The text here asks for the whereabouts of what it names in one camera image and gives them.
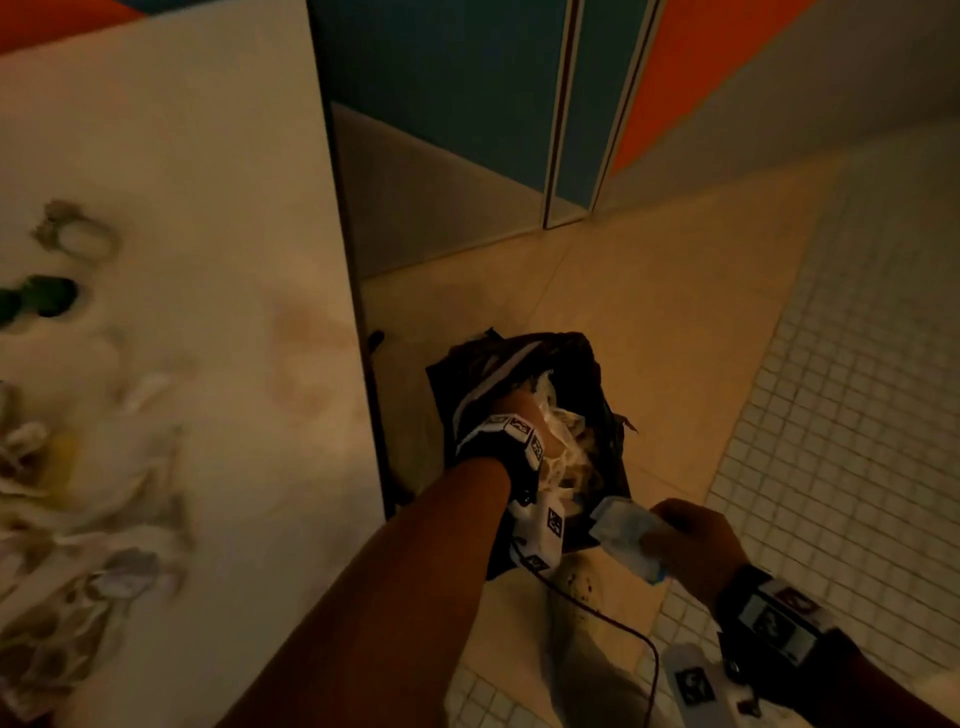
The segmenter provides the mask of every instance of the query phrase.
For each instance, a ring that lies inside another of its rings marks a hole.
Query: trash bag
[[[444,464],[454,462],[456,444],[490,413],[495,400],[536,381],[544,372],[557,395],[557,405],[582,415],[594,435],[588,452],[593,472],[575,497],[579,513],[565,519],[564,553],[598,546],[589,535],[589,514],[606,496],[630,497],[623,468],[625,418],[613,414],[600,383],[600,365],[582,333],[532,333],[504,339],[493,329],[482,338],[453,347],[426,369],[430,388],[444,423]],[[516,519],[504,512],[487,565],[487,579],[514,567],[510,556]]]

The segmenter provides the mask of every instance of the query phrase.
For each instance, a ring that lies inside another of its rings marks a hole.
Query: white countertop
[[[36,247],[55,197],[116,227],[119,257],[89,272]],[[383,520],[303,0],[222,0],[0,58],[0,285],[49,272],[89,300],[0,332],[0,379],[109,452],[98,334],[123,334],[135,373],[188,372],[140,430],[184,426],[197,539],[182,592],[136,603],[58,725],[210,725]],[[103,480],[78,476],[77,498]]]

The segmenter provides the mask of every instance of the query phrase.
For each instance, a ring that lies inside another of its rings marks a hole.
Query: black wire
[[[516,555],[519,556],[520,563],[523,564],[524,568],[526,568],[528,571],[530,571],[530,573],[536,576],[537,579],[540,581],[540,583],[544,584],[546,588],[549,589],[551,592],[562,596],[568,602],[570,602],[571,604],[575,604],[576,606],[578,606],[580,609],[584,610],[588,614],[594,615],[598,619],[602,619],[607,624],[611,624],[617,629],[622,630],[628,634],[631,634],[634,637],[640,640],[643,640],[645,643],[647,643],[647,645],[650,647],[650,650],[654,653],[654,679],[650,683],[650,694],[647,696],[647,712],[646,712],[646,715],[643,717],[642,728],[649,728],[650,716],[654,712],[654,697],[657,694],[657,679],[660,677],[660,653],[657,651],[657,646],[653,644],[653,642],[650,640],[649,637],[637,632],[633,627],[628,627],[626,624],[622,624],[621,622],[618,622],[616,619],[607,617],[607,615],[605,615],[603,612],[598,612],[597,610],[593,609],[593,607],[588,607],[582,601],[569,595],[567,592],[565,592],[563,589],[558,587],[549,579],[544,578],[543,575],[540,574],[540,572],[537,571],[533,567],[533,565],[530,564],[528,558],[524,556],[522,553],[520,553],[520,549],[519,549],[519,546],[516,545],[516,541],[511,541],[511,546],[514,548],[514,551],[516,551]]]

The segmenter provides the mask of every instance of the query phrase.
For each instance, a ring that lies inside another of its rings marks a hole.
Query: orange wall panel
[[[815,0],[666,0],[613,171],[642,155]]]
[[[114,0],[0,0],[0,54],[142,16]]]

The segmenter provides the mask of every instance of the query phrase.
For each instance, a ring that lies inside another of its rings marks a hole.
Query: hand
[[[491,407],[492,415],[519,415],[534,426],[543,443],[545,457],[560,457],[564,454],[564,444],[560,442],[550,428],[546,426],[540,406],[534,396],[523,389],[515,389],[506,397],[501,397]]]
[[[640,539],[640,548],[661,559],[684,588],[713,612],[733,575],[750,563],[727,519],[678,498],[658,503],[651,512],[673,527],[648,531]]]

